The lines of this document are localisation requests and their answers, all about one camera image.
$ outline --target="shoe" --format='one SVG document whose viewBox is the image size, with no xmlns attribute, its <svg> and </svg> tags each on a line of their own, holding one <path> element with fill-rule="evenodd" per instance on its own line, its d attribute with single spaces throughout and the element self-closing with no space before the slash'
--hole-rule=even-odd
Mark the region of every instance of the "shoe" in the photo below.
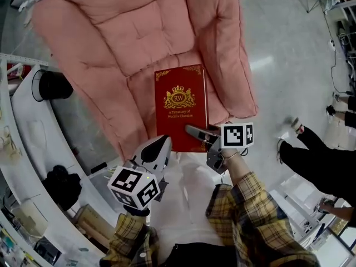
<svg viewBox="0 0 356 267">
<path fill-rule="evenodd" d="M 335 109 L 334 109 L 334 107 L 332 105 L 327 107 L 326 111 L 327 111 L 327 115 L 328 116 L 334 116 L 335 113 L 336 113 L 336 111 L 335 111 Z"/>
<path fill-rule="evenodd" d="M 283 163 L 284 163 L 284 162 L 282 161 L 282 159 L 280 158 L 280 153 L 279 153 L 280 146 L 282 145 L 283 142 L 285 142 L 284 139 L 280 139 L 280 140 L 277 142 L 277 161 L 278 161 L 280 164 L 283 164 Z"/>
<path fill-rule="evenodd" d="M 275 133 L 274 137 L 276 139 L 283 139 L 287 140 L 290 136 L 294 135 L 295 130 L 291 128 L 291 124 L 293 123 L 294 118 L 288 116 L 284 119 L 283 123 L 279 125 L 277 128 L 277 132 Z"/>
<path fill-rule="evenodd" d="M 299 118 L 295 118 L 290 126 L 297 134 L 301 134 L 302 132 L 304 132 L 304 126 L 299 121 Z"/>
<path fill-rule="evenodd" d="M 339 98 L 340 98 L 340 95 L 333 92 L 333 99 L 335 99 L 335 101 L 337 101 L 337 102 L 340 102 Z"/>
</svg>

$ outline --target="pink cushion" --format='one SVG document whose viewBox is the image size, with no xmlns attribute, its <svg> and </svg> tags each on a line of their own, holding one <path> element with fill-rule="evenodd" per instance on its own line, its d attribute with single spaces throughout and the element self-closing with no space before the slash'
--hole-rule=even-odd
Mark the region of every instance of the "pink cushion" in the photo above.
<svg viewBox="0 0 356 267">
<path fill-rule="evenodd" d="M 156 135 L 156 70 L 204 63 L 211 124 L 256 114 L 239 0 L 41 0 L 32 21 L 123 159 Z"/>
<path fill-rule="evenodd" d="M 72 1 L 101 32 L 125 76 L 194 46 L 185 0 Z"/>
</svg>

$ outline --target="cardboard box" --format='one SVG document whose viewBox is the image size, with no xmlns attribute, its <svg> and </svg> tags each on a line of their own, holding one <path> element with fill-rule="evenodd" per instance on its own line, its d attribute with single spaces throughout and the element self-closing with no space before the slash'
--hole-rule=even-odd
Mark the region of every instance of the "cardboard box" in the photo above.
<svg viewBox="0 0 356 267">
<path fill-rule="evenodd" d="M 115 229 L 92 207 L 86 205 L 79 209 L 76 214 L 76 225 L 84 229 L 88 236 L 109 248 L 109 242 L 115 233 Z"/>
</svg>

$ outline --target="white cube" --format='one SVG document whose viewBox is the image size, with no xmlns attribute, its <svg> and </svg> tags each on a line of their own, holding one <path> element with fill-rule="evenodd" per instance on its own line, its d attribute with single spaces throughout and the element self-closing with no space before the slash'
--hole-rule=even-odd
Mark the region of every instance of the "white cube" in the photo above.
<svg viewBox="0 0 356 267">
<path fill-rule="evenodd" d="M 161 192 L 155 175 L 122 166 L 116 168 L 107 187 L 119 202 L 138 210 Z"/>
<path fill-rule="evenodd" d="M 222 149 L 243 149 L 254 144 L 254 124 L 225 123 L 221 125 Z"/>
</svg>

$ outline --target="black bag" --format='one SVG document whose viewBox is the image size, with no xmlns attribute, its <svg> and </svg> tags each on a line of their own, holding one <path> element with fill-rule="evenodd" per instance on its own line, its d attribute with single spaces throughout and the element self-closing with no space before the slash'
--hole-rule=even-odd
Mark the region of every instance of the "black bag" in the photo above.
<svg viewBox="0 0 356 267">
<path fill-rule="evenodd" d="M 56 165 L 42 181 L 53 201 L 64 211 L 69 210 L 78 200 L 82 186 L 78 174 L 68 174 L 62 165 Z"/>
</svg>

